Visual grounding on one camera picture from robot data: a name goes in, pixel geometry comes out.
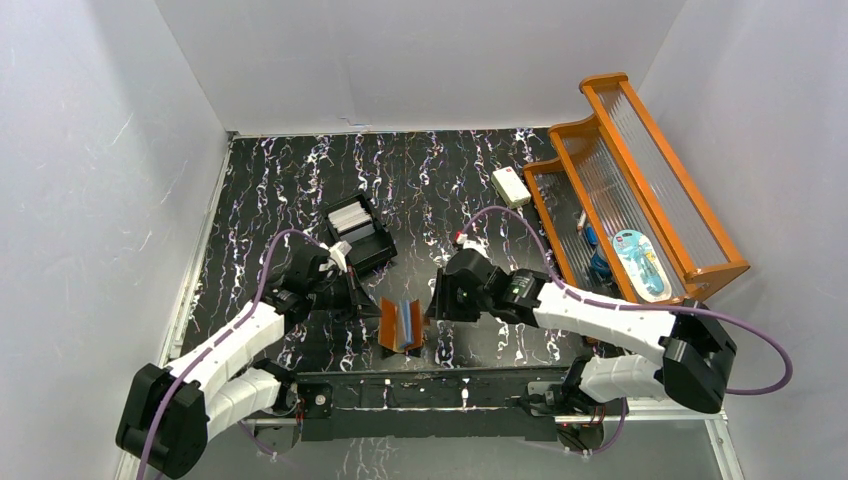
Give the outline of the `white rectangular box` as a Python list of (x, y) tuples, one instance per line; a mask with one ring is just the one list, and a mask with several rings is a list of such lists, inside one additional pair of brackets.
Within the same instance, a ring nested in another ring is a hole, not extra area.
[(532, 199), (530, 191), (513, 167), (495, 170), (491, 181), (509, 208), (522, 207)]

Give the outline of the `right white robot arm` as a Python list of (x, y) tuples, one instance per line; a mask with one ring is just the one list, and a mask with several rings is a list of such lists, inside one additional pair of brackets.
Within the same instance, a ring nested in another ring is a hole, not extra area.
[(475, 322), (488, 313), (508, 324), (563, 330), (624, 349), (581, 358), (560, 395), (577, 414), (619, 398), (665, 398), (690, 410), (722, 409), (736, 344), (711, 311), (639, 305), (561, 287), (530, 269), (505, 272), (473, 249), (438, 269), (428, 318)]

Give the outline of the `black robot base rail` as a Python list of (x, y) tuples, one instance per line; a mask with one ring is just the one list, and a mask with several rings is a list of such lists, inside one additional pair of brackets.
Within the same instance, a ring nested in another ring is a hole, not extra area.
[(368, 437), (522, 437), (555, 441), (594, 427), (600, 408), (570, 405), (562, 366), (302, 372), (306, 441)]

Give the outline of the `black card tray box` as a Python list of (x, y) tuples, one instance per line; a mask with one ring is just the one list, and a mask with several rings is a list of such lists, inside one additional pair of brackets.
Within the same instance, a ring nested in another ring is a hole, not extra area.
[[(336, 209), (359, 201), (371, 215), (371, 223), (339, 234), (330, 224), (328, 214)], [(371, 196), (362, 190), (322, 207), (321, 214), (327, 224), (333, 242), (347, 242), (351, 250), (346, 254), (350, 265), (359, 275), (371, 273), (386, 267), (397, 255), (394, 238), (382, 222)]]

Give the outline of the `stack of white cards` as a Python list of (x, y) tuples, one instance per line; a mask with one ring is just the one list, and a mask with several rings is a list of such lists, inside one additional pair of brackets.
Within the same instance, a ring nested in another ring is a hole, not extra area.
[(371, 223), (371, 215), (361, 202), (356, 201), (328, 214), (331, 226), (339, 233), (345, 233)]

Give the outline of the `small pen on shelf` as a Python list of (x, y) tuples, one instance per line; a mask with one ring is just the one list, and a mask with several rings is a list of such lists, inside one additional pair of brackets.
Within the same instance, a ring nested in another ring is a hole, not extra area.
[(587, 213), (586, 213), (585, 210), (583, 210), (578, 217), (576, 229), (578, 231), (582, 231), (585, 228), (586, 222), (587, 222)]

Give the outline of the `orange leather card holder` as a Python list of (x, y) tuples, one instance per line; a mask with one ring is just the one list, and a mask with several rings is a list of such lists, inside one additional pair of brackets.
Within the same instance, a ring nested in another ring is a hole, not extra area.
[(424, 329), (428, 325), (419, 300), (394, 303), (380, 301), (381, 317), (378, 344), (392, 353), (407, 354), (424, 344)]

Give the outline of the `orange wooden shelf rack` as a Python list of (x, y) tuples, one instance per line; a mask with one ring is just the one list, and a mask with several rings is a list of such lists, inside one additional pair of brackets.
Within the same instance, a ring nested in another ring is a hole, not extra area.
[[(635, 292), (611, 238), (637, 230), (653, 244), (672, 287), (670, 300), (705, 301), (750, 268), (624, 73), (580, 84), (592, 110), (549, 128), (551, 160), (523, 168), (557, 266), (567, 283), (631, 302)], [(592, 249), (576, 229), (587, 213), (612, 271), (602, 281)]]

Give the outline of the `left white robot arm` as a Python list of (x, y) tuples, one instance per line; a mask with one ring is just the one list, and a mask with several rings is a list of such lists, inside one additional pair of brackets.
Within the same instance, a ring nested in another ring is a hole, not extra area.
[(258, 359), (314, 312), (378, 316), (347, 262), (350, 245), (307, 244), (283, 273), (262, 277), (257, 295), (200, 346), (160, 367), (147, 364), (131, 382), (115, 443), (170, 478), (199, 461), (210, 440), (250, 415), (299, 414), (297, 376)]

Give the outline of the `blue blister pack item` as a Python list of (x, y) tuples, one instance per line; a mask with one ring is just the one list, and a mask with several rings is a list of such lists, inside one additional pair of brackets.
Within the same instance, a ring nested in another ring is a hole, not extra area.
[(636, 294), (648, 303), (670, 300), (672, 287), (650, 239), (637, 230), (620, 230), (613, 249)]

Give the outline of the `blue item on shelf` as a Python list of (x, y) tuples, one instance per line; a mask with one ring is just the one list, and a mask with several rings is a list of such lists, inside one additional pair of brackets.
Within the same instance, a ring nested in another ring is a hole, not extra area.
[(599, 237), (592, 226), (586, 226), (584, 237), (592, 249), (589, 260), (590, 269), (604, 282), (611, 282), (613, 275), (603, 249), (600, 246)]

